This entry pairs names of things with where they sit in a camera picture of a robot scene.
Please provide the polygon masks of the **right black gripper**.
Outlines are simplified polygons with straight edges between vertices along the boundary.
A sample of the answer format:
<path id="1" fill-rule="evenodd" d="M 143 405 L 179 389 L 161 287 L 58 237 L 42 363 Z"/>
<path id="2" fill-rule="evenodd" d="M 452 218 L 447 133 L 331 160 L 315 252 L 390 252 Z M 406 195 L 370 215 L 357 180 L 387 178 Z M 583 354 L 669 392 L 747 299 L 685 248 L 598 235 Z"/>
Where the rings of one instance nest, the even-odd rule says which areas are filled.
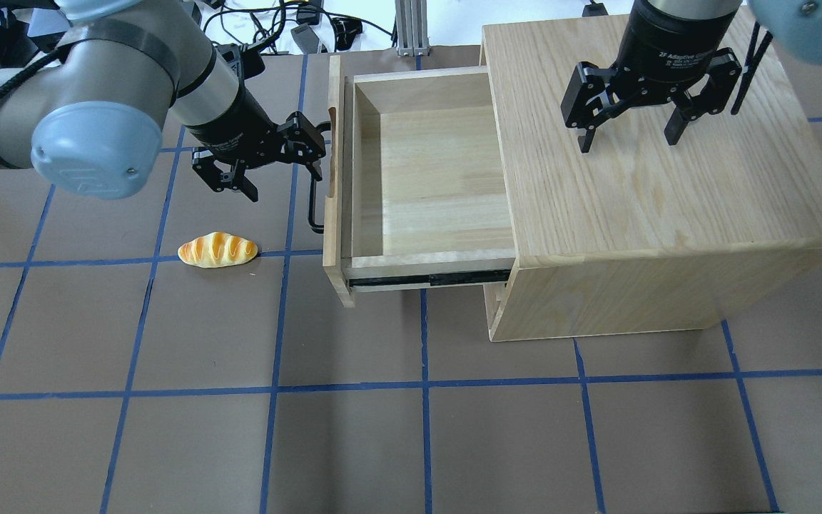
<path id="1" fill-rule="evenodd" d="M 562 97 L 565 126 L 583 130 L 579 150 L 589 153 L 597 127 L 637 106 L 673 101 L 670 146 L 692 121 L 721 113 L 741 77 L 733 49 L 719 49 L 725 33 L 724 1 L 634 2 L 612 68 L 577 63 Z M 704 87 L 689 94 L 705 74 Z"/>

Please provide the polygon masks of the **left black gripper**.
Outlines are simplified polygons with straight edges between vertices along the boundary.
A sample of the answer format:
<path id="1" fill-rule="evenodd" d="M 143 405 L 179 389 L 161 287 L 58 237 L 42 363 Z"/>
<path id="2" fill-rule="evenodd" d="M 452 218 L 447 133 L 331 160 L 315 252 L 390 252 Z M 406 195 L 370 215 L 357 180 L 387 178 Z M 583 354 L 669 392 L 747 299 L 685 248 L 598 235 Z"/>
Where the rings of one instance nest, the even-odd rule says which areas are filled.
<path id="1" fill-rule="evenodd" d="M 292 113 L 278 126 L 249 90 L 239 90 L 214 121 L 187 130 L 205 147 L 193 148 L 193 172 L 215 192 L 239 191 L 257 203 L 257 186 L 245 172 L 277 162 L 305 166 L 312 179 L 323 178 L 326 121 L 314 126 L 304 113 Z M 222 169 L 218 160 L 228 168 Z"/>

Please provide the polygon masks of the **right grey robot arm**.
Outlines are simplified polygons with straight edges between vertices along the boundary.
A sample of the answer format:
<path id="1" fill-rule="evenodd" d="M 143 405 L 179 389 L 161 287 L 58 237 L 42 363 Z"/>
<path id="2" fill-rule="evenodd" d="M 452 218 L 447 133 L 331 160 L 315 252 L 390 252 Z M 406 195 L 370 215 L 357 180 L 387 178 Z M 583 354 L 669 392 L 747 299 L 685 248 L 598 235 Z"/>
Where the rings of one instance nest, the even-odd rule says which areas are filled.
<path id="1" fill-rule="evenodd" d="M 636 1 L 614 62 L 582 61 L 561 102 L 565 126 L 588 153 L 597 128 L 630 109 L 673 104 L 664 129 L 675 146 L 705 114 L 737 114 L 772 42 L 822 65 L 822 1 L 750 1 L 753 29 L 744 59 L 722 46 L 739 1 Z"/>

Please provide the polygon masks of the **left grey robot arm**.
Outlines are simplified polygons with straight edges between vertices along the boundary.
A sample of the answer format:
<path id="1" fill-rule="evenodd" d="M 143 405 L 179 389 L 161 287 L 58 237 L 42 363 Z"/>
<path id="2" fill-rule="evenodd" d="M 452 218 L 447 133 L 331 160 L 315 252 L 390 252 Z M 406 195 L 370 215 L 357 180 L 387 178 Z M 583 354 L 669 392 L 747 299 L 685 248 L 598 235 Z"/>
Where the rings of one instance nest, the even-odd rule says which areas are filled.
<path id="1" fill-rule="evenodd" d="M 0 170 L 35 169 L 63 190 L 127 198 L 147 183 L 176 117 L 199 142 L 193 169 L 257 201 L 248 170 L 307 167 L 322 179 L 324 130 L 274 123 L 179 1 L 59 1 L 71 28 L 23 68 L 0 69 Z"/>

